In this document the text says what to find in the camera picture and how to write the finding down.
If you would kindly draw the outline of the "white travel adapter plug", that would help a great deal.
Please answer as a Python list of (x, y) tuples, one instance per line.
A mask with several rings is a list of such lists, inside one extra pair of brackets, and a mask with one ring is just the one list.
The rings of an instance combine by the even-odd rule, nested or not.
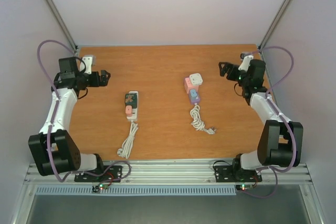
[(200, 73), (193, 73), (189, 76), (192, 86), (198, 87), (203, 84), (203, 78)]

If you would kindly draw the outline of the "green cube plug adapter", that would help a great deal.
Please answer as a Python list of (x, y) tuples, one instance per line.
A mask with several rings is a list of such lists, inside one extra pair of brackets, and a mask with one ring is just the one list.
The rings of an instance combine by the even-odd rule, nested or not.
[(125, 106), (131, 105), (133, 109), (138, 107), (138, 94), (137, 93), (127, 93), (124, 96)]

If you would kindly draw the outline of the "pink cube socket adapter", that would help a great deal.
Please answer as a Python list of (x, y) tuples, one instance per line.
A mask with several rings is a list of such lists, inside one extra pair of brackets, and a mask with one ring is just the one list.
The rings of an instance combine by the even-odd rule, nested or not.
[(192, 85), (189, 77), (184, 79), (184, 88), (187, 94), (189, 94), (192, 89), (195, 89), (195, 86)]

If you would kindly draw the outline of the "pink charger plug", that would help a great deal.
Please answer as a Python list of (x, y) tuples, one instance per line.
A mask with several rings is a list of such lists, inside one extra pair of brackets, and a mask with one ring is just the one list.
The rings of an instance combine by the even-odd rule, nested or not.
[(127, 117), (131, 117), (133, 115), (133, 108), (131, 105), (127, 105), (125, 107), (125, 114)]

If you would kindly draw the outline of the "purple power strip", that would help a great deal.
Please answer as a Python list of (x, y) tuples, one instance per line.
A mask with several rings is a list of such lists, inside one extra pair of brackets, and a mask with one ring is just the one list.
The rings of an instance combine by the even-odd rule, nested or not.
[(200, 95), (195, 89), (190, 89), (188, 93), (188, 98), (190, 100), (190, 103), (193, 105), (197, 105), (200, 102)]

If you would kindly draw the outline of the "white power strip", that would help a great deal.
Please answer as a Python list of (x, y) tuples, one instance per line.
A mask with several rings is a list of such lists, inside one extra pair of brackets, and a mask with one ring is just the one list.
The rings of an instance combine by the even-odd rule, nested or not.
[(128, 121), (137, 121), (139, 109), (139, 93), (137, 91), (129, 91), (124, 99), (125, 113)]

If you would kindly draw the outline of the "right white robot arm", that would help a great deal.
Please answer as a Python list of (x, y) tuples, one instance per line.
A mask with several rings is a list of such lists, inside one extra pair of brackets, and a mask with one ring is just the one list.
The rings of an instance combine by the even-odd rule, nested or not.
[(264, 124), (257, 149), (238, 154), (232, 163), (232, 175), (242, 181), (264, 169), (285, 173), (300, 163), (303, 126), (285, 116), (264, 86), (266, 64), (246, 56), (240, 65), (220, 62), (220, 76), (236, 82), (242, 97)]

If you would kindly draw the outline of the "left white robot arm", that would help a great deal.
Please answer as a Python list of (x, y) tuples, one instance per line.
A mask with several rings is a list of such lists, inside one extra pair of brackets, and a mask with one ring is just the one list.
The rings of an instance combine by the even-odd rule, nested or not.
[(51, 87), (52, 102), (39, 133), (29, 137), (28, 146), (42, 176), (87, 170), (94, 181), (105, 177), (106, 168), (98, 154), (82, 154), (69, 134), (72, 111), (81, 91), (107, 86), (111, 74), (93, 71), (95, 56), (59, 60), (60, 71)]

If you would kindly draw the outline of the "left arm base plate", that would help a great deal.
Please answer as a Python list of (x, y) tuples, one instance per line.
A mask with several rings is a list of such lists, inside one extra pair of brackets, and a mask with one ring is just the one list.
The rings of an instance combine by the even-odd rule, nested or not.
[(111, 166), (103, 175), (101, 175), (107, 167), (107, 165), (104, 165), (103, 169), (97, 168), (88, 172), (77, 173), (75, 174), (74, 181), (76, 183), (99, 183), (105, 180), (110, 182), (113, 179), (114, 182), (119, 183), (120, 178), (123, 175), (122, 166)]

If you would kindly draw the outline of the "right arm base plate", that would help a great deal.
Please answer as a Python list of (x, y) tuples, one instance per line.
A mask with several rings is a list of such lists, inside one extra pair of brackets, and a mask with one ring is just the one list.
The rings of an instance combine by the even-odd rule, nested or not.
[(215, 161), (212, 168), (218, 183), (262, 182), (261, 175), (258, 175), (256, 171), (242, 169), (240, 160), (237, 158), (234, 158), (231, 163), (224, 160)]

